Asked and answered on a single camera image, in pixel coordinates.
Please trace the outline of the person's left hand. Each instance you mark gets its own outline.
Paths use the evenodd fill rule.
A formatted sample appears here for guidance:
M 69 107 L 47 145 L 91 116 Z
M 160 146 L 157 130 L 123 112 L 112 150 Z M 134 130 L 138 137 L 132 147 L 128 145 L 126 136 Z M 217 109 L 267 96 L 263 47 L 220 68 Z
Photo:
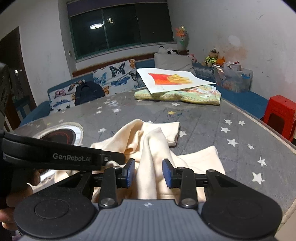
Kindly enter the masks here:
M 30 185 L 37 186 L 39 183 L 40 173 L 38 170 L 34 170 L 33 174 L 29 177 L 29 180 L 25 181 L 25 187 L 22 190 L 14 191 L 6 198 L 8 208 L 1 209 L 1 224 L 3 228 L 9 231 L 15 231 L 18 229 L 14 221 L 15 207 L 26 197 L 33 194 L 33 190 Z

